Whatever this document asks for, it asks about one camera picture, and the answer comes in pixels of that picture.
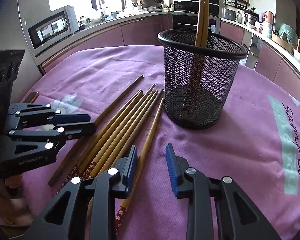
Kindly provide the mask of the person's left hand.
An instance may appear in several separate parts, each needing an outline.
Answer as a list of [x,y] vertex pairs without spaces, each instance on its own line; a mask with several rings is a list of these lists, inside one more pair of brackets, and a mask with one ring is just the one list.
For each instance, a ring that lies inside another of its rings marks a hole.
[[24,198],[4,196],[0,189],[0,226],[24,227],[30,226],[33,215]]

